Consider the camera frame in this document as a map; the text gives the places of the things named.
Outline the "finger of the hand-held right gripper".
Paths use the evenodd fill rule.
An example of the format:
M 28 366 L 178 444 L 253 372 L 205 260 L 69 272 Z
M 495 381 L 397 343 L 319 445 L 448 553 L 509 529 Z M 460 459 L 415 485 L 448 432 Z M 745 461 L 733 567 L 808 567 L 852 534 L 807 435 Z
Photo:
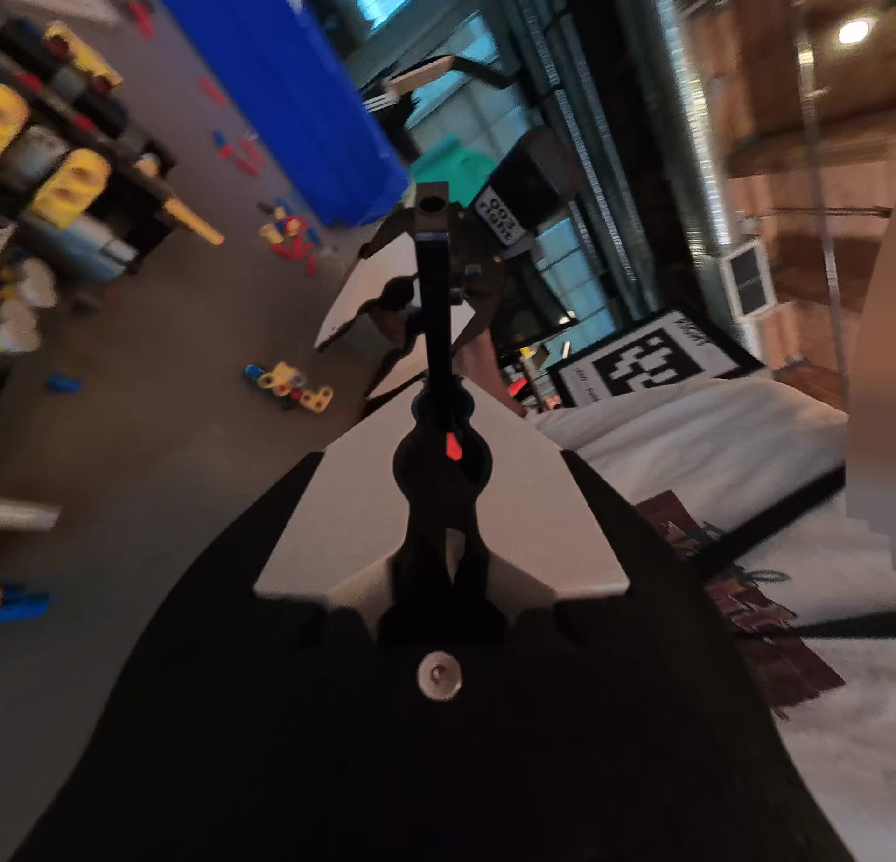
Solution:
M 399 236 L 361 258 L 325 315 L 315 340 L 322 352 L 370 308 L 400 310 L 414 297 L 418 262 L 415 241 Z
M 465 301 L 451 306 L 451 340 L 455 343 L 476 314 L 475 309 Z M 393 363 L 384 362 L 385 375 L 376 376 L 373 385 L 365 391 L 364 399 L 372 401 L 380 396 L 400 389 L 416 380 L 428 369 L 427 341 L 425 331 L 420 329 L 413 336 L 409 351 L 399 355 Z

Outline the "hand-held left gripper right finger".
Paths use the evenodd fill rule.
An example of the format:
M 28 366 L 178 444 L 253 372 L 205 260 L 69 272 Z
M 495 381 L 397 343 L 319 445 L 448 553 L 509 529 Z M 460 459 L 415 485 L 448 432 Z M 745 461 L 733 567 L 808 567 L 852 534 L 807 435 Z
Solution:
M 486 441 L 492 473 L 476 500 L 489 552 L 487 598 L 512 623 L 558 602 L 625 594 L 630 580 L 591 512 L 562 448 L 464 379 L 470 426 Z

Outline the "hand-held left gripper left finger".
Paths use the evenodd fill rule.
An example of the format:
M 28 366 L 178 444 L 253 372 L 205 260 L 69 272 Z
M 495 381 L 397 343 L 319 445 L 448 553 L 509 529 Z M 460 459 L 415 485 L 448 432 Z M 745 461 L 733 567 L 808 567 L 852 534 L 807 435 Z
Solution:
M 398 444 L 415 426 L 423 381 L 329 444 L 254 584 L 263 599 L 350 608 L 375 633 L 392 605 L 390 561 L 404 542 L 409 503 L 393 474 Z

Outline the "black lego beam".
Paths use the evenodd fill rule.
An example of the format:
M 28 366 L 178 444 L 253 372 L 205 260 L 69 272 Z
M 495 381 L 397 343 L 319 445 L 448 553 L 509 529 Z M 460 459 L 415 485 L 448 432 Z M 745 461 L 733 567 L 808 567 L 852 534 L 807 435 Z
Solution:
M 444 457 L 447 457 L 446 433 L 454 431 L 458 437 L 459 430 L 454 417 L 457 385 L 452 364 L 451 306 L 456 296 L 463 295 L 461 286 L 455 281 L 451 261 L 449 204 L 448 183 L 418 185 L 414 207 L 414 242 L 420 285 L 420 316 L 428 357 L 419 404 L 420 423 L 434 434 L 435 448 Z

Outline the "scattered small lego pieces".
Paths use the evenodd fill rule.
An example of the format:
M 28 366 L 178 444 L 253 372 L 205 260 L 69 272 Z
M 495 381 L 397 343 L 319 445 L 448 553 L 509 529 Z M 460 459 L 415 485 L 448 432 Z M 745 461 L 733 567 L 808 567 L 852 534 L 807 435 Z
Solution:
M 140 37 L 152 41 L 156 36 L 154 12 L 150 0 L 110 0 L 126 16 Z M 248 134 L 235 143 L 219 129 L 211 133 L 218 159 L 231 162 L 242 174 L 258 178 L 265 166 L 265 159 L 256 141 Z M 303 261 L 307 275 L 317 270 L 317 253 L 322 241 L 308 220 L 294 211 L 292 204 L 282 198 L 275 206 L 260 203 L 260 212 L 266 222 L 259 229 L 260 237 L 278 258 L 285 261 Z

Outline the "small yellow lego subassembly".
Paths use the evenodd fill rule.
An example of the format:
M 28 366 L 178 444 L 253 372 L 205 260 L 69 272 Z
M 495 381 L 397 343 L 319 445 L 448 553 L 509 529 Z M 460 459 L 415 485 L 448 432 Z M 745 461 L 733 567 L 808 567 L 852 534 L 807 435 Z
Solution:
M 330 386 L 309 386 L 307 375 L 285 362 L 279 362 L 272 368 L 249 364 L 244 367 L 243 376 L 256 388 L 274 397 L 284 411 L 302 409 L 319 415 L 334 398 L 334 390 Z

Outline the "black yellow lego car chassis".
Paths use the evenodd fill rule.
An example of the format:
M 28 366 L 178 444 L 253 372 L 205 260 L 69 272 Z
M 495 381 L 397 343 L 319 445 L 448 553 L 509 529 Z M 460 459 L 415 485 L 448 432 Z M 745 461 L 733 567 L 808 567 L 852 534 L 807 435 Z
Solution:
M 64 22 L 2 17 L 2 360 L 39 349 L 60 285 L 133 273 L 176 229 L 225 241 L 176 195 L 176 158 L 130 114 L 123 85 Z

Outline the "person's right hand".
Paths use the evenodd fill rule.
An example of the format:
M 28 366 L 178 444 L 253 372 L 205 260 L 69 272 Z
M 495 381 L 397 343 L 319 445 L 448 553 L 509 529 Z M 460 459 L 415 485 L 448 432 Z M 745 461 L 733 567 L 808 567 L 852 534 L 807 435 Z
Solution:
M 472 382 L 516 416 L 521 419 L 527 416 L 525 407 L 511 397 L 503 382 L 488 328 L 459 348 L 454 354 L 453 367 L 456 375 Z

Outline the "teal plastic bin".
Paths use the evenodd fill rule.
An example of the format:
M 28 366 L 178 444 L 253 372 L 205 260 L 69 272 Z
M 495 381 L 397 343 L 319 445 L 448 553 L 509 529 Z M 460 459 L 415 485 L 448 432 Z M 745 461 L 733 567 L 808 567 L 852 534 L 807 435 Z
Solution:
M 487 184 L 497 162 L 487 154 L 445 139 L 444 143 L 422 154 L 409 166 L 416 184 L 445 182 L 450 200 L 467 207 Z

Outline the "framed black white marker sign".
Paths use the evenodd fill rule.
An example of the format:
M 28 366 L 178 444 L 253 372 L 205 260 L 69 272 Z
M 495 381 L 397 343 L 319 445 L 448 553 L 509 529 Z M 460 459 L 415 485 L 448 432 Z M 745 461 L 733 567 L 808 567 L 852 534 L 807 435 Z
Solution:
M 584 407 L 702 377 L 769 375 L 765 364 L 688 306 L 665 308 L 547 369 L 565 407 Z

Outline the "blue plastic bin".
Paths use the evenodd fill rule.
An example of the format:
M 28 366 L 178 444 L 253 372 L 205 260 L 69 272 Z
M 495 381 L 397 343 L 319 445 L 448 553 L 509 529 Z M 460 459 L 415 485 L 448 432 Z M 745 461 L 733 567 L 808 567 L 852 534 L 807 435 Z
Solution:
M 315 16 L 290 0 L 160 0 L 325 225 L 381 220 L 409 175 Z

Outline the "white vent grille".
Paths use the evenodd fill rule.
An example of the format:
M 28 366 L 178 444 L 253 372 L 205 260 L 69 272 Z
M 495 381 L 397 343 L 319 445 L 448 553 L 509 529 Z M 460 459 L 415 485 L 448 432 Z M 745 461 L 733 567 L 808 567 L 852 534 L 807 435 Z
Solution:
M 720 274 L 732 318 L 757 319 L 778 305 L 763 239 L 754 236 L 720 260 Z

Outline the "round ceiling lamp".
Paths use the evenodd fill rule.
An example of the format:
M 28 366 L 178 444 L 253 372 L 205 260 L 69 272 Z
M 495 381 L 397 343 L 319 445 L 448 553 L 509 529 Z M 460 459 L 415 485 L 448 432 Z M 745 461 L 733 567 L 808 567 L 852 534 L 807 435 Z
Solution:
M 847 48 L 865 42 L 875 28 L 876 21 L 877 16 L 869 10 L 845 17 L 837 28 L 837 45 Z

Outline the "silver air duct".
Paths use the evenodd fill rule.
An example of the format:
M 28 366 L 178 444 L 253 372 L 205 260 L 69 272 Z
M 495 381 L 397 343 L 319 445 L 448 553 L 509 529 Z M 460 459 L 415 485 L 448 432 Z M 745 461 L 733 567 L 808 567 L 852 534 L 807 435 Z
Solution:
M 674 98 L 673 150 L 677 200 L 686 220 L 689 246 L 711 318 L 725 330 L 734 326 L 722 274 L 723 259 L 733 251 L 733 225 L 725 174 L 718 156 L 707 92 L 700 75 L 681 0 L 651 0 L 657 18 L 658 44 Z

